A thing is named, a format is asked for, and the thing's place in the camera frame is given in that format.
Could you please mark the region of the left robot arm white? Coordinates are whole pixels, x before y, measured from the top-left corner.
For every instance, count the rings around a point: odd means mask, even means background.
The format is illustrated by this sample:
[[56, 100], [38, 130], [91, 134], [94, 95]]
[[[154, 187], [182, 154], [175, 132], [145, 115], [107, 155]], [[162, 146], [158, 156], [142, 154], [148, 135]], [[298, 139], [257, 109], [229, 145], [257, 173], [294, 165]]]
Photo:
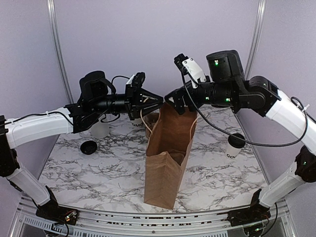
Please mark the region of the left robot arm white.
[[145, 73], [132, 75], [125, 92], [118, 94], [103, 71], [93, 71], [79, 81], [80, 96], [76, 103], [53, 111], [20, 118], [0, 118], [0, 175], [12, 186], [27, 194], [38, 210], [52, 220], [62, 216], [51, 189], [44, 186], [18, 162], [16, 148], [21, 145], [61, 134], [89, 130], [103, 115], [127, 114], [130, 120], [140, 118], [163, 104], [163, 98], [142, 88]]

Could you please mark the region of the white paper coffee cup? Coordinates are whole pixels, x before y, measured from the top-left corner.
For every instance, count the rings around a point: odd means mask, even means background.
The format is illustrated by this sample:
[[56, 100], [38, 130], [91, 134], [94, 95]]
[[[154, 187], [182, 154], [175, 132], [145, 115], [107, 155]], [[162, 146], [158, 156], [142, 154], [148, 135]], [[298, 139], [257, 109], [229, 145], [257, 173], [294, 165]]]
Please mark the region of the white paper coffee cup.
[[235, 147], [231, 145], [230, 143], [227, 143], [225, 154], [224, 154], [225, 158], [235, 159], [242, 149], [243, 147]]

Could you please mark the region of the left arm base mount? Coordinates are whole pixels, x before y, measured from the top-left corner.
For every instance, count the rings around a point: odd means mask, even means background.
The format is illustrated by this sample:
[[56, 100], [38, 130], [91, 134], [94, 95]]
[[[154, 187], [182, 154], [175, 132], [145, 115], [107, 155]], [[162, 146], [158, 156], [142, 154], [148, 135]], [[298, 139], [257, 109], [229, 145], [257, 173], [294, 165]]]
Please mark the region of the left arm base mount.
[[52, 221], [75, 225], [78, 219], [79, 211], [74, 208], [60, 206], [52, 190], [45, 186], [49, 193], [50, 200], [44, 205], [37, 205], [36, 215]]

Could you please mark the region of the brown cardboard cup carrier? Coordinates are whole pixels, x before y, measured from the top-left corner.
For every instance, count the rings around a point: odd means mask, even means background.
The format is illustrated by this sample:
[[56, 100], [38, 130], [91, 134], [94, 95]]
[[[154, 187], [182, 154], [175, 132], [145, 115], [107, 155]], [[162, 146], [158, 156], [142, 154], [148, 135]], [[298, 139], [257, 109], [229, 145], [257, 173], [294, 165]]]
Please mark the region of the brown cardboard cup carrier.
[[181, 165], [185, 158], [183, 153], [170, 153], [170, 156], [178, 165]]

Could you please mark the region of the white ribbed canister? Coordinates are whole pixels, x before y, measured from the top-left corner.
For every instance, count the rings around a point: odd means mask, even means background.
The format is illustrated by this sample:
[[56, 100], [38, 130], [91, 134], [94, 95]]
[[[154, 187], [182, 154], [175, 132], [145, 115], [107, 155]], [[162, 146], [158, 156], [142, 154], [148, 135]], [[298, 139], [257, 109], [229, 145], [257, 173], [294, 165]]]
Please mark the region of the white ribbed canister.
[[90, 133], [94, 138], [105, 138], [110, 133], [108, 121], [106, 118], [101, 119], [90, 128]]

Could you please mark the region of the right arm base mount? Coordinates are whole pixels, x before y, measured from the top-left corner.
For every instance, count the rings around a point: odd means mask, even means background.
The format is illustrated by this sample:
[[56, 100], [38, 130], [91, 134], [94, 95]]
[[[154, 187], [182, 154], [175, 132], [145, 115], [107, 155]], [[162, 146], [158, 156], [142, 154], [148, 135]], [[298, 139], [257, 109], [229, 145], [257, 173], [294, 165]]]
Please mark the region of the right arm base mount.
[[262, 189], [259, 189], [253, 194], [249, 207], [231, 210], [228, 212], [227, 220], [230, 222], [232, 227], [250, 224], [264, 220], [266, 217], [271, 217], [270, 208], [259, 203], [259, 194], [261, 190]]

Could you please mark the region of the aluminium frame post right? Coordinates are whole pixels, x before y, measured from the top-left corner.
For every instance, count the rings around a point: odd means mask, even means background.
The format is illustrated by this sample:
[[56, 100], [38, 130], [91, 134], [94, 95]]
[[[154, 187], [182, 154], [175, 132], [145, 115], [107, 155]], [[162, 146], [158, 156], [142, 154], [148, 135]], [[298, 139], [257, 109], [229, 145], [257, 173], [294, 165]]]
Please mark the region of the aluminium frame post right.
[[255, 60], [256, 52], [259, 47], [263, 23], [264, 23], [264, 16], [265, 16], [265, 10], [266, 10], [266, 0], [259, 0], [258, 1], [258, 8], [257, 8], [257, 14], [255, 19], [255, 25], [254, 25], [254, 31], [250, 46], [249, 55], [247, 58], [246, 68], [245, 68], [245, 79], [250, 79], [252, 66]]

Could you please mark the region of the black lid stack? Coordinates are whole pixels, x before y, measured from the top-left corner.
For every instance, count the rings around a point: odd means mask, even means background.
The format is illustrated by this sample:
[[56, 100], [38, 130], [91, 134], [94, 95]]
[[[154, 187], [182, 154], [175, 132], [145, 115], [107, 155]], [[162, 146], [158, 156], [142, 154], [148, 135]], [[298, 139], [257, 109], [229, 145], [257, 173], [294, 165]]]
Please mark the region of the black lid stack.
[[97, 143], [94, 141], [85, 141], [80, 146], [80, 151], [85, 155], [91, 155], [97, 150]]

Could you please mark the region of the brown paper bag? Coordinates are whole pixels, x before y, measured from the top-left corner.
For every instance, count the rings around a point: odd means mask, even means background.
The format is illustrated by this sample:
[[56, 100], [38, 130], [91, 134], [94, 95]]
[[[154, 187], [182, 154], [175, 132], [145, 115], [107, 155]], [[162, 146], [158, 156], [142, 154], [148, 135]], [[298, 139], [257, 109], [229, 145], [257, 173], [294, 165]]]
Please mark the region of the brown paper bag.
[[197, 113], [182, 115], [164, 103], [146, 149], [144, 203], [173, 209], [197, 125]]

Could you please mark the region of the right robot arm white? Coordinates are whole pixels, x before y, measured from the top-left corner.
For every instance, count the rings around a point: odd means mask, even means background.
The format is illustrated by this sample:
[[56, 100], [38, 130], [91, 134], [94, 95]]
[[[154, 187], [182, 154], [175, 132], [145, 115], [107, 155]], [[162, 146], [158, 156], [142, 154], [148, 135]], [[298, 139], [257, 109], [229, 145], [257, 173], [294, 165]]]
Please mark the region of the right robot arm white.
[[264, 210], [299, 186], [316, 180], [316, 121], [297, 97], [289, 97], [264, 76], [245, 79], [236, 50], [224, 50], [206, 57], [209, 75], [191, 57], [178, 54], [174, 64], [181, 73], [182, 87], [166, 95], [165, 100], [179, 114], [186, 109], [200, 113], [204, 105], [230, 108], [234, 113], [249, 109], [288, 131], [294, 141], [281, 144], [253, 142], [266, 148], [298, 147], [298, 155], [284, 173], [253, 194], [244, 216], [255, 221]]

